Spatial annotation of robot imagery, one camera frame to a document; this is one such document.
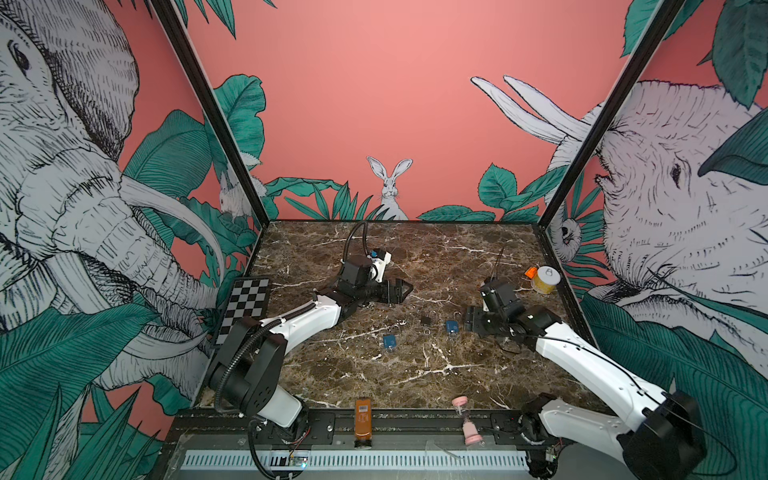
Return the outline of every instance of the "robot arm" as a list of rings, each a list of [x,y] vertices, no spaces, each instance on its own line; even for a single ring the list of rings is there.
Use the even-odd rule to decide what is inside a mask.
[[[468,329],[505,333],[557,363],[616,413],[592,412],[541,394],[520,418],[520,433],[530,443],[549,436],[570,439],[624,462],[643,480],[685,478],[706,456],[695,399],[667,393],[628,372],[544,307],[525,309],[509,283],[491,279],[480,291],[487,311],[470,307]],[[547,462],[556,460],[535,459],[534,468],[529,459],[531,474],[549,478],[556,468],[547,468]]]
[[[235,408],[227,412],[270,420],[283,430],[281,436],[288,442],[299,438],[306,430],[306,409],[277,385],[285,355],[363,304],[402,303],[413,285],[383,278],[390,259],[384,250],[351,255],[333,284],[313,292],[311,301],[273,318],[246,317],[235,323],[208,367],[204,385]]]

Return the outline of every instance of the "green leaf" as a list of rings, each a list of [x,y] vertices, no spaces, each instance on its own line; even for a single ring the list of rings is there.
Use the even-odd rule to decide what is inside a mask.
[[[694,301],[695,303],[699,303],[700,305],[704,305],[707,308],[710,308],[718,313],[722,313],[723,315],[732,316],[733,318],[737,320],[741,320],[742,322],[751,325],[757,329],[759,329],[762,332],[768,333],[768,315],[762,312],[758,312],[757,310],[752,310],[751,308],[746,308],[745,306],[738,306],[738,305],[731,305],[730,303],[722,303],[722,302],[716,302],[714,300],[709,300],[706,298],[703,298],[701,296],[691,295],[688,292],[685,292],[679,288],[677,288],[675,285],[672,285],[671,283],[667,282],[665,279],[658,276],[655,272],[650,272],[653,276],[655,276],[659,281],[661,281],[664,285],[674,289],[678,293],[682,293],[688,299]]]
[[[573,278],[569,276],[567,279],[568,283],[570,283],[572,286],[579,286],[587,290],[595,287],[594,283],[590,282],[589,280],[584,280],[583,278]]]
[[[486,211],[469,212],[456,218],[457,222],[492,222],[493,220],[496,220],[496,215]]]
[[[699,177],[719,171],[758,185],[768,185],[768,109],[762,110],[699,167]]]
[[[150,450],[150,447],[157,442],[156,438],[157,433],[152,435],[144,442],[144,444],[141,446],[141,450],[139,450],[139,452],[131,459],[130,463],[125,466],[125,470],[119,477],[119,480],[133,480],[133,478],[137,475],[146,475],[149,473],[149,469],[145,469],[145,472],[139,472],[139,468],[141,463],[146,460],[148,456],[154,456],[154,458],[151,460],[152,464],[154,464],[154,461],[157,459],[155,454],[147,454],[147,452]]]
[[[374,220],[381,220],[382,218],[384,218],[384,216],[387,214],[387,212],[389,212],[389,208],[385,208],[382,211],[378,212],[373,219]]]
[[[582,170],[581,173],[576,178],[576,183],[574,184],[574,194],[573,194],[573,198],[571,198],[571,218],[576,217],[576,209],[578,208],[578,204],[581,201],[581,188],[583,186],[584,186],[584,171]]]
[[[712,66],[730,96],[747,108],[768,68],[768,4],[727,0],[717,20]]]
[[[333,180],[310,180],[308,178],[278,177],[266,186],[266,195],[268,197],[278,197],[283,190],[298,195],[299,197],[308,197],[315,193],[314,187],[320,190],[332,188],[336,191],[341,190],[341,185]]]
[[[261,204],[264,205],[264,210],[270,220],[277,220],[280,211],[277,209],[274,197],[261,197]]]
[[[112,404],[109,403],[107,398],[107,393],[103,389],[93,386],[91,387],[91,400],[94,403],[96,419],[99,422],[106,422],[110,415],[112,415],[112,412],[114,412]]]
[[[710,50],[710,52],[709,52],[709,53],[707,53],[706,55],[704,55],[704,58],[702,58],[702,59],[701,59],[701,61],[699,61],[699,63],[697,63],[697,64],[696,64],[696,66],[697,66],[697,67],[699,67],[699,66],[701,66],[701,65],[704,65],[704,64],[705,64],[705,63],[707,63],[708,61],[712,61],[712,51],[711,51],[711,50]]]
[[[526,188],[523,189],[521,194],[531,194],[531,201],[538,200],[546,195],[550,190],[556,188],[560,182],[562,182],[565,176],[565,171],[568,169],[567,165],[562,167],[553,168],[547,173],[541,175],[536,180],[533,180]]]
[[[463,207],[462,205],[443,205],[442,207],[424,212],[418,218],[428,222],[450,222],[470,212],[472,212],[471,208]]]
[[[578,249],[579,255],[586,255],[587,253],[596,253],[605,251],[605,245],[602,243],[590,243],[588,245],[582,245]]]
[[[174,110],[144,137],[123,175],[169,197],[188,197],[205,180],[211,162],[205,127]]]
[[[377,220],[380,220],[381,216],[383,216],[383,214],[385,214],[387,210],[389,210],[389,208],[384,208],[384,210],[382,210],[382,208],[384,208],[384,206],[379,205],[378,207],[371,210],[371,213],[366,215],[366,220],[373,220],[374,218],[376,218]]]
[[[336,197],[333,199],[333,215],[331,215],[331,218],[336,218],[336,215],[339,214],[339,212],[342,210],[343,206],[343,197],[344,195],[349,198],[349,182],[344,183],[344,185],[341,187],[341,190],[339,190],[338,193],[336,193]]]
[[[27,449],[58,386],[66,411],[141,328],[157,318],[156,312],[135,303],[94,315],[48,309],[1,335],[0,392],[6,408],[0,409],[0,471]]]
[[[184,0],[176,0],[176,6],[179,8],[179,13],[181,13],[181,19],[184,20],[184,26],[187,26],[187,20],[189,20],[187,15],[187,6],[184,4]]]
[[[286,197],[286,202],[288,202],[288,204],[292,205],[299,212],[301,212],[302,214],[307,215],[308,217],[311,217],[311,218],[313,218],[315,220],[327,220],[323,215],[318,214],[316,211],[312,210],[307,205],[302,204],[301,202],[298,202],[298,201],[294,200],[293,198]]]
[[[205,17],[205,21],[208,22],[208,14],[205,12],[205,5],[203,5],[203,0],[194,0],[195,5],[200,9],[200,13],[203,14],[203,17]]]
[[[726,342],[725,339],[722,336],[720,336],[717,330],[712,332],[712,336],[710,337],[710,342],[714,343],[715,345],[719,346],[722,349],[725,349],[731,352],[732,354],[734,354],[735,356],[739,357],[741,360],[746,362],[744,355],[742,355],[741,352],[739,352],[739,350],[736,350],[735,348],[733,348],[733,346],[730,343]]]
[[[360,208],[357,209],[357,215],[355,215],[355,220],[362,220],[364,218],[364,216],[366,215],[366,210],[368,210],[368,202],[370,202],[372,198],[373,198],[373,195],[366,198],[362,202],[362,205],[360,205]]]
[[[117,407],[104,423],[101,423],[96,433],[89,438],[72,462],[64,480],[104,478],[104,473],[110,468],[113,458],[117,454],[123,457],[124,451],[119,449],[120,440],[137,396],[138,391]]]
[[[58,421],[61,418],[61,389],[57,388],[51,406],[45,414],[43,423],[29,448],[24,452],[16,470],[13,472],[12,480],[42,480],[45,474],[45,467],[48,466],[48,457],[51,456],[51,447],[56,437]]]
[[[594,199],[598,197],[602,190],[600,187],[595,187],[594,190],[592,190],[589,195],[584,197],[584,199],[581,201],[581,203],[578,206],[578,209],[576,209],[576,214],[574,214],[574,218],[579,218],[582,213],[587,211],[589,207],[592,206],[592,202],[594,202]]]
[[[510,210],[515,210],[523,205],[531,203],[533,200],[533,193],[528,192],[526,194],[519,194],[519,195],[513,195],[511,197],[506,197],[504,200],[502,200],[499,205],[502,209],[504,209],[504,213],[509,212]]]
[[[315,202],[317,203],[317,208],[320,210],[320,214],[323,215],[323,218],[330,220],[331,217],[328,213],[328,203],[326,202],[326,199],[323,198],[323,194],[320,193],[320,190],[317,189],[316,185],[313,185],[315,187]]]
[[[596,223],[600,226],[603,225],[603,210],[595,210],[591,214],[586,214],[582,218],[578,219],[579,223]]]
[[[526,222],[535,223],[538,222],[538,207],[529,207],[522,210],[513,210],[507,212],[502,217],[502,222]]]
[[[601,271],[596,270],[590,266],[573,266],[573,265],[563,265],[563,270],[570,273],[573,276],[579,276],[581,278],[605,278],[608,277],[605,276]]]
[[[248,220],[245,217],[233,217],[232,214],[222,213],[208,202],[201,204],[197,198],[182,198],[179,201],[210,227],[216,235],[216,239],[219,240],[219,246],[224,256],[232,253],[247,255],[247,247],[253,246],[259,240],[259,234],[248,227]],[[163,223],[169,226],[176,237],[190,245],[200,244],[200,248],[206,254],[212,252],[208,242],[193,227],[171,215],[160,213],[157,215],[160,216]]]
[[[587,232],[581,231],[581,241],[582,242],[591,242],[592,240],[597,240],[598,238],[603,237],[603,229],[597,229],[597,230],[590,230]]]
[[[478,194],[482,203],[489,207],[501,208],[502,200],[518,194],[515,174],[491,164],[480,179]]]
[[[640,36],[645,31],[645,26],[654,14],[659,0],[633,0],[627,10],[624,20],[624,52],[622,57],[634,51],[635,45],[640,41]]]
[[[165,415],[176,415],[179,410],[188,409],[191,401],[181,395],[179,389],[170,382],[168,378],[161,374],[150,377],[147,382],[154,387],[152,399],[163,406]]]
[[[264,148],[264,124],[257,115],[266,108],[261,80],[248,75],[233,75],[214,91],[237,148],[259,158]]]
[[[163,223],[157,215],[157,212],[151,208],[142,208],[141,213],[143,213],[149,223],[152,224],[152,227],[157,231],[157,235],[160,237],[160,240],[163,240],[165,246],[171,248],[174,244],[174,238],[176,238],[174,231],[168,228],[168,225]]]
[[[683,26],[683,24],[690,18],[690,16],[694,14],[696,9],[699,8],[701,2],[703,2],[703,0],[685,0],[685,3],[683,3],[683,6],[680,7],[680,11],[677,13],[677,16],[675,16],[674,20],[672,21],[670,29],[667,30],[667,34],[664,36],[665,40],[671,37],[678,28]]]
[[[235,15],[232,12],[231,0],[207,0],[208,5],[214,11],[216,16],[224,23],[227,30],[230,31],[233,37],[235,36]]]
[[[768,439],[768,380],[719,346],[678,327],[635,322],[620,307],[584,295],[581,308],[601,350],[624,368],[656,385],[677,389],[699,402],[702,427],[728,445],[739,469],[729,478],[762,478]],[[725,472],[733,459],[708,436],[707,457],[696,472]]]
[[[592,257],[587,257],[586,255],[577,255],[576,257],[574,257],[572,262],[579,263],[581,265],[599,266],[600,268],[605,268],[606,270],[609,270],[608,265],[606,265],[605,263],[602,263],[600,260],[596,260]]]

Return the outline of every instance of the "brown marble surface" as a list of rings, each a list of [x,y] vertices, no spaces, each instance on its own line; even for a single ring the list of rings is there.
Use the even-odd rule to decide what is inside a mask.
[[[322,286],[339,269],[351,223],[275,222],[252,270],[269,275],[273,290],[269,314],[305,303],[313,287]],[[557,293],[541,295],[523,276],[544,261],[532,229],[523,225],[372,223],[369,248],[392,253],[386,276],[414,285],[402,305],[373,303],[336,327],[325,330],[285,359],[280,385],[310,407],[352,408],[359,396],[372,397],[379,408],[450,409],[451,399],[470,398],[472,408],[516,409],[540,392],[566,402],[605,410],[600,399],[553,362],[528,349],[463,330],[462,312],[481,305],[478,288],[506,245],[499,274],[519,285],[526,305],[541,304],[566,321]],[[361,250],[354,240],[350,253]],[[432,318],[425,330],[422,316]],[[451,340],[446,320],[462,331]],[[393,334],[397,348],[384,353],[382,336]],[[210,406],[209,391],[200,406]]]

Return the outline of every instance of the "rabbit illustration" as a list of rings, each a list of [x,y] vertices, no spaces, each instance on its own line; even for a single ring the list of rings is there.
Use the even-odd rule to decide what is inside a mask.
[[[395,180],[397,177],[404,174],[406,170],[411,167],[413,160],[407,158],[397,164],[395,170],[392,172],[391,177],[387,177],[386,168],[384,165],[373,157],[368,157],[368,163],[371,164],[373,173],[384,180],[384,188],[382,189],[382,210],[386,209],[384,214],[384,220],[408,220],[406,214],[400,210],[400,206],[397,204],[398,191],[395,186]]]

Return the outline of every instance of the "elephant ear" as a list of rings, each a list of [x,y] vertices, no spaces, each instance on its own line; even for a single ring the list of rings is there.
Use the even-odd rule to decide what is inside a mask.
[[[0,0],[42,52],[91,139],[113,160],[131,131],[139,80],[120,25],[103,0]]]

